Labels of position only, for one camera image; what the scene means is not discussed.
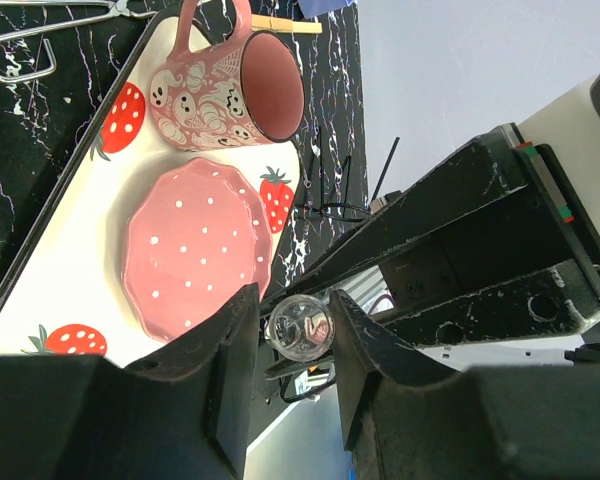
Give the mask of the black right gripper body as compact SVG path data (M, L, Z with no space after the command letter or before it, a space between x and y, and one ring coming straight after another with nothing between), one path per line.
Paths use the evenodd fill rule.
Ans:
M514 129L496 128L473 139L503 139L509 147L526 151L532 180L560 232L558 263L573 259L600 276L600 251L593 228L551 148L546 144L521 142ZM443 262L441 244L431 240L379 264L379 268L396 305L403 310L420 311L453 295L475 291L464 290Z

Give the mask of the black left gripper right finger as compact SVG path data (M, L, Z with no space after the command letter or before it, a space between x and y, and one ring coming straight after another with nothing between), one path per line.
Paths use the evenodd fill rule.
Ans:
M334 291L346 450L360 479L600 479L600 344L565 365L456 371Z

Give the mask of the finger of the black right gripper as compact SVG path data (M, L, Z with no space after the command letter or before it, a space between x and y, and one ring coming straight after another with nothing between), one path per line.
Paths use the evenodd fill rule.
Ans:
M466 291L560 260L560 232L534 184L528 155L503 139L472 139L378 213L343 234L299 279L269 296L269 314L431 240Z
M573 259L420 311L373 317L409 347L582 334L600 325L600 276Z

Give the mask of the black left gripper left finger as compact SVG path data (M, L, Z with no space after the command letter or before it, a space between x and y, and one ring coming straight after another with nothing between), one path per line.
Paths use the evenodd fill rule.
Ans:
M239 479L259 291L124 368L101 356L0 357L0 479Z

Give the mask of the clear glass test tube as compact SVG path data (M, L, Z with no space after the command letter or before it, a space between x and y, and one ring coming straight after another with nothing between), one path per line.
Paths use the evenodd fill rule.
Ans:
M281 301L265 327L268 343L295 362L317 360L331 348L334 337L335 323L328 305L304 294Z

